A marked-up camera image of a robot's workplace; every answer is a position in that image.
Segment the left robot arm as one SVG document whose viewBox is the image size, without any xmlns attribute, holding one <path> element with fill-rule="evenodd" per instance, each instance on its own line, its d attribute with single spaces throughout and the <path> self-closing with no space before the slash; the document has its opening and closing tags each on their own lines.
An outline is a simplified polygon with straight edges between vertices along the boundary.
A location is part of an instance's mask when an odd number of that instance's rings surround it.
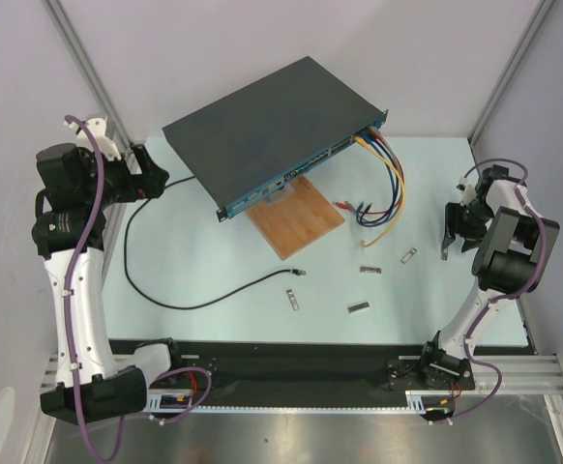
<svg viewBox="0 0 563 464">
<path fill-rule="evenodd" d="M 161 196 L 168 173 L 142 145 L 133 152 L 142 168 L 131 173 L 118 154 L 95 157 L 73 143 L 36 155 L 44 183 L 35 205 L 32 238 L 44 260 L 54 300 L 58 337 L 55 385 L 40 396 L 42 411 L 76 424 L 141 412 L 149 386 L 179 384 L 184 362 L 170 340 L 148 342 L 123 362 L 110 348 L 103 307 L 104 209 Z"/>
</svg>

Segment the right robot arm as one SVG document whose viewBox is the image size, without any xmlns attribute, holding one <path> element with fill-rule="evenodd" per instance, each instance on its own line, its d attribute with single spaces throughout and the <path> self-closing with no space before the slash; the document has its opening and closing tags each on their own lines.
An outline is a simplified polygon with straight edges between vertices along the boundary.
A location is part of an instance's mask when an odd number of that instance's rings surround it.
<svg viewBox="0 0 563 464">
<path fill-rule="evenodd" d="M 479 177 L 459 181 L 459 202 L 445 207 L 441 250 L 456 239 L 473 251 L 474 283 L 450 323 L 424 345 L 414 369 L 430 390 L 443 390 L 471 374 L 480 333 L 501 307 L 539 285 L 560 232 L 528 196 L 526 173 L 510 173 L 512 159 L 488 159 L 475 166 Z"/>
</svg>

